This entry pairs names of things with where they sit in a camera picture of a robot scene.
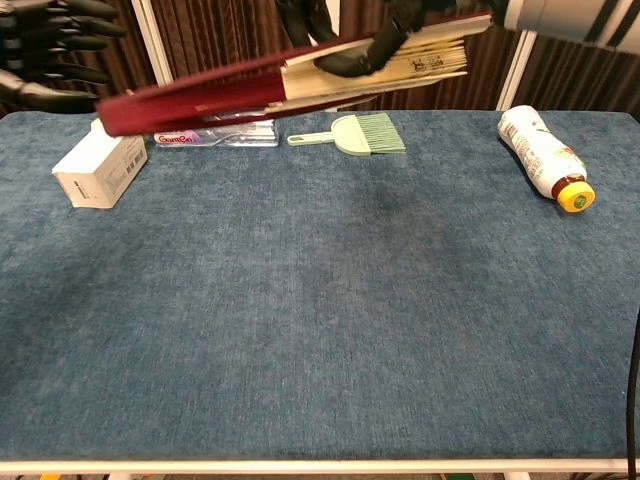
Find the open book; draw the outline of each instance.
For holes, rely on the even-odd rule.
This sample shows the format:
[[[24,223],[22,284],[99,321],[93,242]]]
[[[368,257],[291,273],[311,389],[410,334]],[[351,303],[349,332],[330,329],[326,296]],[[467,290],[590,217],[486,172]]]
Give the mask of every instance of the open book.
[[[358,57],[372,36],[295,49],[148,87],[98,104],[107,133],[135,135],[206,128],[347,106],[391,90],[430,85],[466,74],[464,37],[481,33],[491,15],[474,14],[427,25],[412,34],[385,67],[342,78],[317,68],[318,57]],[[229,113],[253,112],[252,115]],[[262,112],[260,118],[255,112]]]

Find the plastic bottle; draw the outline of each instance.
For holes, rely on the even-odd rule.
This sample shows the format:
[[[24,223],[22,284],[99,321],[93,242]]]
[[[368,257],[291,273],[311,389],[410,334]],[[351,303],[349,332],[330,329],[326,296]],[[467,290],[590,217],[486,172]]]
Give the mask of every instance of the plastic bottle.
[[[586,182],[584,163],[549,132],[534,108],[521,105],[507,110],[502,115],[498,132],[516,152],[543,196],[556,200],[571,213],[591,206],[596,194]]]

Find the brush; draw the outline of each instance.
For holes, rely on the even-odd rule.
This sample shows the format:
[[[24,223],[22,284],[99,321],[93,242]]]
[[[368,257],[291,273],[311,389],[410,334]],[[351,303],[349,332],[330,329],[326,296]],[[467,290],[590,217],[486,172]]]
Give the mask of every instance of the brush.
[[[402,138],[386,113],[340,117],[331,124],[330,132],[291,135],[287,138],[291,146],[330,142],[335,142],[338,149],[349,155],[406,151]]]

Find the table edge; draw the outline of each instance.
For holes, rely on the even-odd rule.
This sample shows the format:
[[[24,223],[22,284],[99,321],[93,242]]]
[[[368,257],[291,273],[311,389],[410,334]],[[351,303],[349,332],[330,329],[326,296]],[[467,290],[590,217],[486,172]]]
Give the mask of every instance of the table edge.
[[[0,474],[420,474],[497,472],[626,472],[626,459],[530,458],[438,460],[160,460],[0,461]]]

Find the white box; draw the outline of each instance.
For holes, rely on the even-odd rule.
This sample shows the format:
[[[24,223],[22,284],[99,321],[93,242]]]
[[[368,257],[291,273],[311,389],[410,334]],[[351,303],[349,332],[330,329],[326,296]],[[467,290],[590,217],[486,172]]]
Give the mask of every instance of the white box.
[[[147,161],[141,136],[114,138],[101,127],[94,122],[51,171],[74,207],[113,207]]]

